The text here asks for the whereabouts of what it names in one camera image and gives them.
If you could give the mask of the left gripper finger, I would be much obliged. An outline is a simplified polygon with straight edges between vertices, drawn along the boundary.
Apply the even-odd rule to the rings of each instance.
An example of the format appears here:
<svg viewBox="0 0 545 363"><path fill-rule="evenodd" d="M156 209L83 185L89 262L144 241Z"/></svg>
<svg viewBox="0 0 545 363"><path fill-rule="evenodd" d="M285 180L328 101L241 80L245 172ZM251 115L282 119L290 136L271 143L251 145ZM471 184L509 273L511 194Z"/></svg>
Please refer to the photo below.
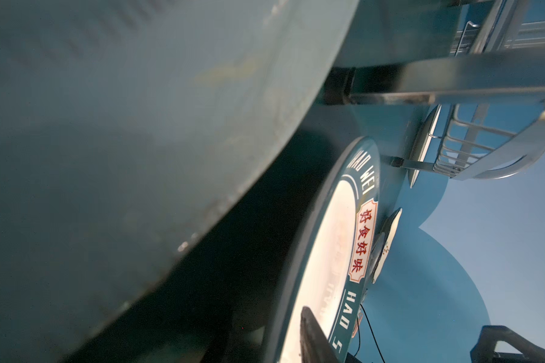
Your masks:
<svg viewBox="0 0 545 363"><path fill-rule="evenodd" d="M303 363L339 363L313 312L307 306L301 310L300 347Z"/></svg>

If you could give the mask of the grey-green plain plate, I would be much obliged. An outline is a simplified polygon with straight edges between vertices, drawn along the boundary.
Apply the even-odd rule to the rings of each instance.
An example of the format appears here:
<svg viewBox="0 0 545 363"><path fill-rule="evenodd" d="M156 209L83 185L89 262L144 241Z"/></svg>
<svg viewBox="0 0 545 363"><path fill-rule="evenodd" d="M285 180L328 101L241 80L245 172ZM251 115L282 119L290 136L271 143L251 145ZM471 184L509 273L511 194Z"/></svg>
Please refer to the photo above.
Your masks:
<svg viewBox="0 0 545 363"><path fill-rule="evenodd" d="M260 178L356 1L0 1L0 362L56 362Z"/></svg>

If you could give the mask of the pale green flower plate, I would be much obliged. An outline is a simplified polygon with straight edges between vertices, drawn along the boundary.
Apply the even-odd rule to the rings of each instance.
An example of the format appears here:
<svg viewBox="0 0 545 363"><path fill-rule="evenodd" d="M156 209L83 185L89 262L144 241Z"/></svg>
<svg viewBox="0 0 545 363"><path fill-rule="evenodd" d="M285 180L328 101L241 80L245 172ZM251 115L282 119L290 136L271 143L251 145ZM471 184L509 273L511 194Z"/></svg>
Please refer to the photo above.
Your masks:
<svg viewBox="0 0 545 363"><path fill-rule="evenodd" d="M408 159L412 166L416 166L416 169L411 169L408 172L410 188L413 188L416 184L421 171L433 172L433 163L425 162L425 157L427 156L432 139L435 139L434 131L438 124L440 114L441 106L438 105L430 112L418 131Z"/></svg>

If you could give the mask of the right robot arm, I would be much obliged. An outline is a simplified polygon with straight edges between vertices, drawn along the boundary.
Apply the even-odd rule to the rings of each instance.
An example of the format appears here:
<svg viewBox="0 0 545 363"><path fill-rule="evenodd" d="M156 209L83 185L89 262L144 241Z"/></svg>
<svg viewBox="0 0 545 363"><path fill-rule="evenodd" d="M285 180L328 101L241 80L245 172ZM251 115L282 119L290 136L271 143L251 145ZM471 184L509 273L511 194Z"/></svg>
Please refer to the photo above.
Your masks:
<svg viewBox="0 0 545 363"><path fill-rule="evenodd" d="M505 343L516 352L498 352L498 343ZM484 325L470 358L472 363L545 363L545 349L506 326Z"/></svg>

